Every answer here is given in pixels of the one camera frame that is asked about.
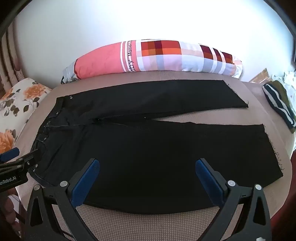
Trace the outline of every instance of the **orange flower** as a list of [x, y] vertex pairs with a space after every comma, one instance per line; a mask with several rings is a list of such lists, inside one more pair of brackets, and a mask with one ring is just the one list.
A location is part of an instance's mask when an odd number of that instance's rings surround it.
[[0, 154], [11, 150], [14, 141], [11, 130], [6, 130], [4, 133], [0, 132]]
[[8, 96], [12, 93], [12, 91], [13, 91], [13, 88], [11, 88], [2, 98], [1, 98], [1, 100], [7, 100], [7, 98], [8, 98]]
[[46, 87], [42, 84], [32, 85], [24, 91], [25, 99], [40, 97], [44, 93], [45, 89]]

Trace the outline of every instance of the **folded striped garment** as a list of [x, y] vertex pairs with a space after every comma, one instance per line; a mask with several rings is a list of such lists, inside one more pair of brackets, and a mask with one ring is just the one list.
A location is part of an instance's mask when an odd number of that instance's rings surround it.
[[277, 80], [270, 81], [263, 85], [262, 89], [270, 106], [284, 119], [290, 131], [294, 133], [296, 117], [291, 110], [283, 85]]

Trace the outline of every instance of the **black and white striped fabric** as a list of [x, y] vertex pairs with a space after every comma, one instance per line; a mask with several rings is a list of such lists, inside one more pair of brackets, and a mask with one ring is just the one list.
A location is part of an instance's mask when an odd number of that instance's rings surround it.
[[289, 129], [295, 128], [296, 122], [293, 112], [291, 108], [283, 102], [280, 92], [270, 84], [263, 85], [262, 89], [270, 106], [284, 119]]

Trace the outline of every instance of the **plaid fabric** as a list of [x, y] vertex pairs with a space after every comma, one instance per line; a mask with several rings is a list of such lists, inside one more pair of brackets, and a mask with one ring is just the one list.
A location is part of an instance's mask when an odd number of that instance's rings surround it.
[[207, 72], [239, 78], [242, 62], [212, 47], [175, 40], [130, 40], [95, 49], [64, 71], [61, 83], [93, 76], [137, 71]]

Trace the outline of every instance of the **pillow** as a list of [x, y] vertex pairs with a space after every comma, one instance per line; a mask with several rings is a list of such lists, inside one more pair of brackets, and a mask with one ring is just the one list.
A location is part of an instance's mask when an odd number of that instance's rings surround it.
[[242, 62], [231, 54], [175, 40], [131, 40], [97, 48], [63, 71], [61, 84], [103, 74], [175, 70], [239, 78]]
[[26, 78], [0, 99], [0, 154], [12, 149], [29, 117], [50, 91]]

